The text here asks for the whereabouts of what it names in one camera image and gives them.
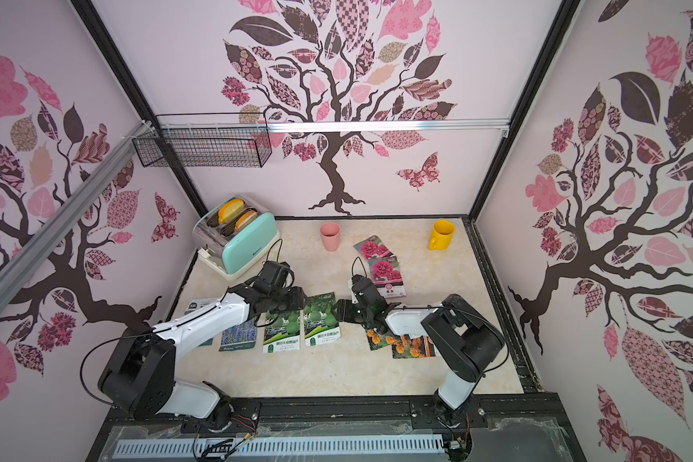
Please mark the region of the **green gourd packet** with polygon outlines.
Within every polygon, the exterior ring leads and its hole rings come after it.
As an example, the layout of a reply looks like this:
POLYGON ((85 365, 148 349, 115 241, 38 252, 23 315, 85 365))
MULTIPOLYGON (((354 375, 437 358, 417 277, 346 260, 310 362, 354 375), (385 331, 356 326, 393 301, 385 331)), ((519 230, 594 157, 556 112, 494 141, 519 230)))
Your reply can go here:
POLYGON ((333 292, 311 296, 303 309, 303 334, 306 346, 332 344, 341 339, 339 322, 334 315, 336 296, 333 292))
POLYGON ((266 315, 263 352, 295 352, 300 350, 300 312, 266 315))

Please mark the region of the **hollyhock seed packet front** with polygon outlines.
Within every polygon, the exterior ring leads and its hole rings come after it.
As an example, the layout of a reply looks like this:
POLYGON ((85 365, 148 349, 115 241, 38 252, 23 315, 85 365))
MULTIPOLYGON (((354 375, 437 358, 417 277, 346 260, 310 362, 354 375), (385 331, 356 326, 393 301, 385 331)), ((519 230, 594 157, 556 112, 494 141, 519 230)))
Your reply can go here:
POLYGON ((370 261, 372 281, 381 296, 385 298, 403 298, 407 295, 400 272, 400 262, 391 255, 370 261))

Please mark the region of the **green gourd packet front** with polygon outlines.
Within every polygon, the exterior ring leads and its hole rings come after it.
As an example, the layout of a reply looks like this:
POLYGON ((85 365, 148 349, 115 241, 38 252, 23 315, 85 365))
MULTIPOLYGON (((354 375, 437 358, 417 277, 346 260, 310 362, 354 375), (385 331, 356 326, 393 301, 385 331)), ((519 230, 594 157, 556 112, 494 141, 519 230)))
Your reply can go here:
POLYGON ((263 352, 295 352, 300 350, 300 312, 266 315, 263 352))

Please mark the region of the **lavender seed packet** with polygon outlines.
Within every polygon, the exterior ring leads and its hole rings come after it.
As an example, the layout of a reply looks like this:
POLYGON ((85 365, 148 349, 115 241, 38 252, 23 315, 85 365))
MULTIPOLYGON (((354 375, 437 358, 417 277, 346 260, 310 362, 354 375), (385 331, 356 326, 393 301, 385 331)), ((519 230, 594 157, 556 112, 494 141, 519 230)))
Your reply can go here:
MULTIPOLYGON (((184 315, 189 315, 190 313, 196 313, 196 311, 202 310, 203 308, 207 307, 208 305, 213 304, 216 301, 218 301, 217 298, 195 298, 194 300, 190 301, 190 303, 188 304, 187 308, 184 311, 184 315)), ((213 345, 213 338, 206 340, 205 342, 201 343, 199 346, 209 347, 212 345, 213 345)))
POLYGON ((236 352, 237 350, 251 350, 256 346, 258 327, 256 321, 246 321, 235 325, 221 333, 219 352, 236 352))

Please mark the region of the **marigold seed packet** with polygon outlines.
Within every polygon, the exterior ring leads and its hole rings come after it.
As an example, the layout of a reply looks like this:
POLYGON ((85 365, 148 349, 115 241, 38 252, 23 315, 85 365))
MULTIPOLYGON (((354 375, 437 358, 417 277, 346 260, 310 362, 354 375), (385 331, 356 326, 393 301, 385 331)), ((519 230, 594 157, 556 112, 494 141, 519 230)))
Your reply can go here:
POLYGON ((388 336, 387 343, 392 348, 394 359, 419 359, 437 356, 435 346, 429 337, 388 336))
POLYGON ((381 350, 382 348, 392 348, 394 345, 400 344, 400 338, 392 332, 380 334, 376 330, 368 329, 366 335, 371 352, 381 350))

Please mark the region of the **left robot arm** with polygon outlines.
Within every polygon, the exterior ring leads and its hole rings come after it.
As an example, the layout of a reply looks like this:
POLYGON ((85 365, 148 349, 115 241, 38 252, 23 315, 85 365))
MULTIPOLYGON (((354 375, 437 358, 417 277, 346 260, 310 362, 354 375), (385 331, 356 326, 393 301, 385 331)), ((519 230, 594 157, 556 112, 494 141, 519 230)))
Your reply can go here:
POLYGON ((233 420, 232 398, 212 383, 177 377, 177 363, 229 328, 266 313, 298 313, 305 302, 291 267, 267 261, 257 275, 192 313, 159 325, 128 327, 112 341, 115 349, 97 381, 99 399, 134 420, 171 414, 202 429, 223 431, 233 420))

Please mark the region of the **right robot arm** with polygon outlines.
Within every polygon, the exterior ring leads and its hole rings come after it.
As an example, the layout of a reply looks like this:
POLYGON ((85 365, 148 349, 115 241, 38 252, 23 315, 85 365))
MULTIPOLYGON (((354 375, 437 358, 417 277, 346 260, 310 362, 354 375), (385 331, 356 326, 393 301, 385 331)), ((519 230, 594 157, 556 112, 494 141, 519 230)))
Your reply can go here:
POLYGON ((336 302, 334 316, 339 323, 362 325, 380 335, 429 338, 449 368, 434 398, 434 407, 445 414, 464 409, 506 346, 502 333, 458 294, 434 306, 406 306, 388 302, 361 275, 352 279, 352 297, 336 302))

